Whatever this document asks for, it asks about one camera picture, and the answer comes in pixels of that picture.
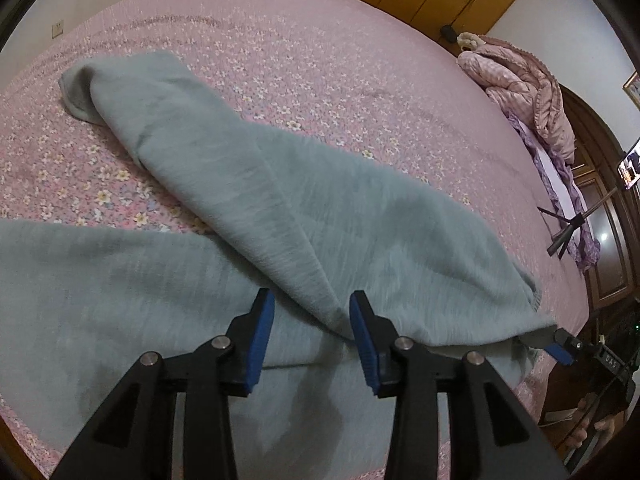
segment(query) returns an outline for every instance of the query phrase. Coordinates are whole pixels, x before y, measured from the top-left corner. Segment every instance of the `framed picture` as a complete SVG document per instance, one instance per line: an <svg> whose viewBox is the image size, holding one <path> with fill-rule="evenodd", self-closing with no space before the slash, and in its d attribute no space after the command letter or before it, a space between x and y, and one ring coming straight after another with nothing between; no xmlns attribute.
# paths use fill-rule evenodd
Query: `framed picture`
<svg viewBox="0 0 640 480"><path fill-rule="evenodd" d="M631 97L636 106L640 108L640 76L638 76L638 72L634 72L622 88Z"/></svg>

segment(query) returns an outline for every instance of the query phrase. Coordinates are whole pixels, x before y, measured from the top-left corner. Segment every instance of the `pink floral bedsheet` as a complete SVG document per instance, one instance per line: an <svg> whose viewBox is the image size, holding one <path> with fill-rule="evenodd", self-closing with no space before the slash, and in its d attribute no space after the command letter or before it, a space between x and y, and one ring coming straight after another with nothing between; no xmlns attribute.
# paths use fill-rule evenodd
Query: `pink floral bedsheet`
<svg viewBox="0 0 640 480"><path fill-rule="evenodd" d="M540 280L542 309L574 332L585 322L584 280L570 258L546 254L558 225L538 213L537 205L550 208L549 198L499 108L448 52L357 0L125 0L104 10L0 96L0 217L206 230L106 128L71 118L60 100L57 79L76 60L161 48L246 120L389 164L476 211ZM516 389L534 417L551 367L541 357ZM41 443L2 400L0 414L50 473L60 450ZM447 444L440 457L445 475Z"/></svg>

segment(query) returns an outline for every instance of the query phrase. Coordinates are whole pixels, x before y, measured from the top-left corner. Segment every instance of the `bedsheet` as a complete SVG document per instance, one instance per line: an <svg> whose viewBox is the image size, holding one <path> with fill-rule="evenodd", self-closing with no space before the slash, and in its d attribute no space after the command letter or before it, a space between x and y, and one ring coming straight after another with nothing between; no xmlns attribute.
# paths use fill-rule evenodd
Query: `bedsheet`
<svg viewBox="0 0 640 480"><path fill-rule="evenodd" d="M546 254L559 225L537 211L551 207L549 198L499 108L451 54L357 0L125 0L104 10L1 95L0 217L206 231L106 128L74 120L60 102L57 79L78 59L158 48L180 57L246 120L392 165L481 214L539 279L541 309L574 333L586 321L583 277L570 259ZM542 356L516 389L533 416L551 366ZM50 471L61 450L39 442L2 402L0 410Z"/></svg>

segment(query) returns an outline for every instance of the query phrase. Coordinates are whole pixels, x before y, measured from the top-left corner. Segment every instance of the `metal screw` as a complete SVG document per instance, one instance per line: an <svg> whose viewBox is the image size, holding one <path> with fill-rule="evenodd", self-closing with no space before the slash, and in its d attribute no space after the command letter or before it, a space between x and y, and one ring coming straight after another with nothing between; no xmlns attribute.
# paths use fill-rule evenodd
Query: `metal screw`
<svg viewBox="0 0 640 480"><path fill-rule="evenodd" d="M471 351L466 355L466 360L473 365L479 366L484 363L484 356L480 352Z"/></svg>
<svg viewBox="0 0 640 480"><path fill-rule="evenodd" d="M394 344L398 350L411 350L414 347L414 340L410 337L400 336Z"/></svg>
<svg viewBox="0 0 640 480"><path fill-rule="evenodd" d="M229 339L226 335L215 336L211 340L211 346L216 350L224 350L225 348L229 348L231 345L231 339Z"/></svg>
<svg viewBox="0 0 640 480"><path fill-rule="evenodd" d="M143 366L153 366L158 362L158 354L156 352L145 352L140 357L140 364Z"/></svg>

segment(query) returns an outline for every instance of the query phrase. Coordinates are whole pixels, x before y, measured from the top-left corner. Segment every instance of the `electrical outlet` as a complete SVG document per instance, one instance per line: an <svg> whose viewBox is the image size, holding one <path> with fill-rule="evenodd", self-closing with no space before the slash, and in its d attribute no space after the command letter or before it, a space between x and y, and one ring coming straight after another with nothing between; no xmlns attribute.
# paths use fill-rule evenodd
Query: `electrical outlet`
<svg viewBox="0 0 640 480"><path fill-rule="evenodd" d="M57 38L65 31L65 20L60 20L57 23L51 25L51 39Z"/></svg>

